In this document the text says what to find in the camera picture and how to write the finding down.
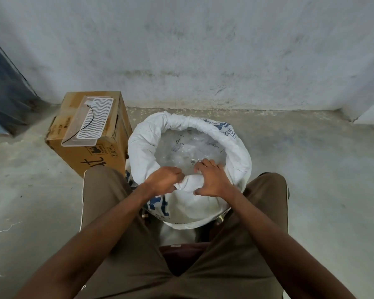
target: hand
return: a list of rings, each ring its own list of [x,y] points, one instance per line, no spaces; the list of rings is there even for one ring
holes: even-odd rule
[[[161,167],[153,172],[142,185],[147,186],[151,197],[172,193],[176,190],[174,184],[180,183],[184,174],[177,167]]]
[[[204,186],[194,191],[194,195],[222,197],[232,191],[235,187],[230,183],[223,170],[222,164],[216,165],[213,159],[206,158],[194,166],[194,172],[200,171],[204,176]]]

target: concrete floor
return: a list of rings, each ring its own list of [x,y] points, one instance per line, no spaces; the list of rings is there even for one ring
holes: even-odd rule
[[[132,127],[156,111],[130,108]],[[286,177],[290,234],[358,298],[374,298],[373,126],[333,112],[173,111],[231,123],[251,154],[252,178]],[[50,122],[0,143],[0,298],[79,229],[82,180],[45,145]]]

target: black cable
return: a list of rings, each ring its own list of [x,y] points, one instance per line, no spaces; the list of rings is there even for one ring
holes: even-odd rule
[[[87,128],[88,126],[90,126],[90,124],[93,122],[94,120],[94,111],[93,111],[93,108],[91,108],[89,105],[86,105],[87,107],[89,107],[91,109],[91,114],[93,115],[93,118],[91,119],[90,123],[88,123],[86,126],[84,126],[82,129],[80,129],[79,131],[77,131],[74,135],[72,135],[69,139],[67,139],[66,141],[63,141],[61,145],[65,144],[67,141],[69,141],[70,139],[72,139],[75,135],[77,135],[80,131],[82,131],[83,129]]]

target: clear plastic bag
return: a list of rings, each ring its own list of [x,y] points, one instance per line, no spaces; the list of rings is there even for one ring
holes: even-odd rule
[[[204,158],[225,165],[226,152],[208,134],[189,128],[162,133],[155,158],[161,167],[179,167],[185,175],[191,175],[194,174],[194,165]]]

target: white plastic sack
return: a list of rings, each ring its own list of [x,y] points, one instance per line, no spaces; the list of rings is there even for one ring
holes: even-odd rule
[[[126,175],[137,183],[143,183],[160,165],[155,151],[166,130],[194,128],[210,135],[225,148],[224,171],[230,182],[242,192],[251,174],[252,163],[247,149],[229,123],[205,118],[158,112],[138,124],[129,138],[129,160]],[[175,229],[192,229],[205,225],[229,209],[220,197],[194,195],[193,191],[204,184],[200,174],[186,175],[177,190],[163,196],[153,197],[146,209],[155,217]]]

